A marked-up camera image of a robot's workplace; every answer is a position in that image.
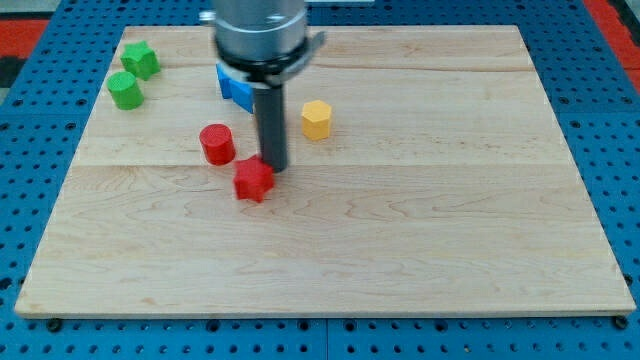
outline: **blue pegboard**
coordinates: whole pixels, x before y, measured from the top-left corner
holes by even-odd
[[[63,0],[0,107],[0,359],[638,359],[626,319],[51,321],[13,306],[122,30],[195,25],[209,0]],[[314,25],[516,24],[640,298],[640,99],[578,0],[378,0]]]

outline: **metal cylinder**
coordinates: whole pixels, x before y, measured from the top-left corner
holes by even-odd
[[[287,168],[287,131],[284,120],[284,87],[253,89],[255,117],[262,161],[278,173]]]
[[[216,42],[228,54],[268,61],[300,46],[306,35],[304,0],[215,0]]]

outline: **green hexagonal block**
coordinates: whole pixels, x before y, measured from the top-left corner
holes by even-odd
[[[160,71],[156,53],[146,41],[125,45],[120,61],[126,71],[142,80],[148,80],[151,75]]]

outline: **blue block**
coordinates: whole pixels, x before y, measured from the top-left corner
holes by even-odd
[[[233,102],[247,110],[249,114],[253,114],[253,90],[251,86],[229,79],[229,87],[231,88]]]
[[[216,64],[216,72],[218,73],[218,82],[220,83],[220,92],[223,99],[231,99],[231,88],[229,87],[229,76],[222,70],[222,65]]]

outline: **green block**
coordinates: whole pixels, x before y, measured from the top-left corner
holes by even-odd
[[[121,71],[109,76],[107,89],[118,109],[135,109],[144,101],[136,77],[130,72]]]
[[[146,41],[125,45],[120,61],[126,71],[145,81],[151,75],[160,72],[160,63],[158,63],[156,53],[147,45]]]

